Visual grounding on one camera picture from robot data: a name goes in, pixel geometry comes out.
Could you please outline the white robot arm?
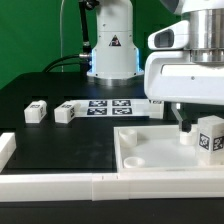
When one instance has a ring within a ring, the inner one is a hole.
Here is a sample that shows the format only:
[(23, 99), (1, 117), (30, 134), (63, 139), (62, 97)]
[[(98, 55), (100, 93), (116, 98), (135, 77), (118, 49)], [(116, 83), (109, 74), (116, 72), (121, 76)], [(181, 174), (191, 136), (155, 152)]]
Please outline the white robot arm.
[(123, 85), (144, 78), (148, 99), (224, 105), (224, 0), (160, 0), (181, 20), (152, 33), (144, 68), (133, 42), (130, 0), (79, 0), (97, 17), (97, 44), (84, 41), (87, 78)]

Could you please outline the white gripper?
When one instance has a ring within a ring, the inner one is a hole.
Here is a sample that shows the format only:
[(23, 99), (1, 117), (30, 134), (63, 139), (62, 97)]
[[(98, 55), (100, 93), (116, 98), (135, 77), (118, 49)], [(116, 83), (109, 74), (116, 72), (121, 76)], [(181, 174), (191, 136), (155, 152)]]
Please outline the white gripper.
[(187, 51), (154, 52), (145, 65), (144, 92), (150, 100), (172, 102), (179, 130), (190, 132), (180, 103), (224, 105), (224, 65), (192, 63)]

